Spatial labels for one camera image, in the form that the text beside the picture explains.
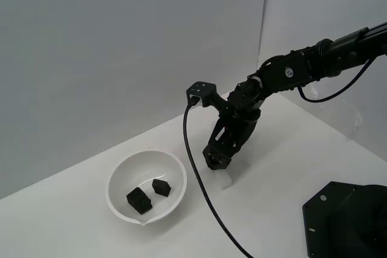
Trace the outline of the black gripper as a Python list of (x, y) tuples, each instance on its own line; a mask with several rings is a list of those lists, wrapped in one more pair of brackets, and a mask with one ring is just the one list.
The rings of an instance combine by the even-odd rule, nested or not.
[(218, 119), (203, 155), (211, 170), (226, 169), (255, 130), (264, 102), (263, 85), (259, 77), (248, 77), (229, 93), (219, 116), (227, 111), (231, 116)]

